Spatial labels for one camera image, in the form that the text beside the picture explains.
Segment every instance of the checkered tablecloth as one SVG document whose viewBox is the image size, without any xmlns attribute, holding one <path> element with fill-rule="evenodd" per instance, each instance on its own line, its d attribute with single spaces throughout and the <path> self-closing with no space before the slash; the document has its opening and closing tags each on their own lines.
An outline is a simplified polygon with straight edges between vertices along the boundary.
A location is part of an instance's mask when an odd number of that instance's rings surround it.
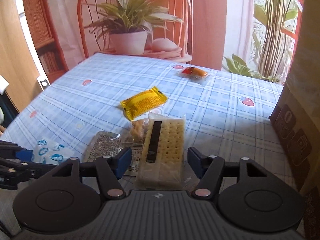
<svg viewBox="0 0 320 240">
<path fill-rule="evenodd" d="M 268 119 L 282 86 L 206 69 L 212 77 L 203 87 L 178 76 L 176 65 L 97 53 L 34 99 L 0 139 L 33 149 L 38 139 L 46 137 L 81 157 L 97 132 L 121 133 L 128 126 L 119 107 L 121 100 L 157 86 L 168 97 L 157 111 L 172 118 L 186 115 L 185 151 L 195 146 L 226 161 L 247 156 L 292 184 L 289 165 Z M 251 102 L 254 106 L 244 104 Z M 128 191 L 133 180 L 124 176 L 120 183 Z M 13 234 L 19 231 L 12 212 L 15 193 L 0 190 L 0 219 Z"/>
</svg>

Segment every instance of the black label strip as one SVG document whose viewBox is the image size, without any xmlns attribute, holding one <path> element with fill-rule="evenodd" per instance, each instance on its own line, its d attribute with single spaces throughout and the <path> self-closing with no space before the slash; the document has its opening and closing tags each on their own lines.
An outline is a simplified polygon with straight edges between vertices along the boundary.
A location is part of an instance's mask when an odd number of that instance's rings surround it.
<svg viewBox="0 0 320 240">
<path fill-rule="evenodd" d="M 162 121 L 153 123 L 146 163 L 156 163 Z"/>
</svg>

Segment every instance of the ribbed gray surface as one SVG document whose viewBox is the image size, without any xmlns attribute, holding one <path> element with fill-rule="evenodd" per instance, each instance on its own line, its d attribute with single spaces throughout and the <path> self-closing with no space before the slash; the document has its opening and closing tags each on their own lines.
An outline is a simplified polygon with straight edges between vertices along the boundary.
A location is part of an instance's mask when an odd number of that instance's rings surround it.
<svg viewBox="0 0 320 240">
<path fill-rule="evenodd" d="M 98 217 L 83 228 L 61 235 L 22 231 L 14 240 L 302 240 L 294 231 L 255 235 L 226 223 L 207 201 L 190 198 L 185 191 L 132 191 L 109 201 Z"/>
</svg>

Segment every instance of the pink wall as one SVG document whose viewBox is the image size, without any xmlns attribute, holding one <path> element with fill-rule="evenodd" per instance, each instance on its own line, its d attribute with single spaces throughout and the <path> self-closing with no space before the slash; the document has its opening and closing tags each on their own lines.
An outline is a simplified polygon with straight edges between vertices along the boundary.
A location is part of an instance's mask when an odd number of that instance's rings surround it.
<svg viewBox="0 0 320 240">
<path fill-rule="evenodd" d="M 192 64 L 221 70 L 227 0 L 193 0 Z"/>
</svg>

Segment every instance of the green plant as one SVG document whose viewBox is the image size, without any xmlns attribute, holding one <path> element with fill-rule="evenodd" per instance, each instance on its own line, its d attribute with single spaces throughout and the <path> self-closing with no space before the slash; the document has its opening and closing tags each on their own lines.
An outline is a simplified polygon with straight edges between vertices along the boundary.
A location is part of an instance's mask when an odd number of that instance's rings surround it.
<svg viewBox="0 0 320 240">
<path fill-rule="evenodd" d="M 230 73 L 238 74 L 246 77 L 252 77 L 256 79 L 261 79 L 261 80 L 269 81 L 272 83 L 281 82 L 277 77 L 271 77 L 271 76 L 264 77 L 258 71 L 250 70 L 250 68 L 247 66 L 245 61 L 234 54 L 232 54 L 232 58 L 228 58 L 228 57 L 224 57 L 224 58 L 227 62 L 227 66 L 225 65 L 222 65 L 222 66 L 225 70 L 227 70 Z"/>
<path fill-rule="evenodd" d="M 168 14 L 168 8 L 160 6 L 162 0 L 116 0 L 116 4 L 101 3 L 97 12 L 103 18 L 86 28 L 90 33 L 97 31 L 97 40 L 107 33 L 133 33 L 151 31 L 151 28 L 165 28 L 164 22 L 182 22 L 178 17 Z"/>
<path fill-rule="evenodd" d="M 264 77 L 280 76 L 287 64 L 288 39 L 285 21 L 295 19 L 302 6 L 298 0 L 264 0 L 264 5 L 254 5 L 254 17 L 265 26 L 266 33 L 259 48 L 256 36 L 256 52 L 259 53 L 258 71 Z"/>
</svg>

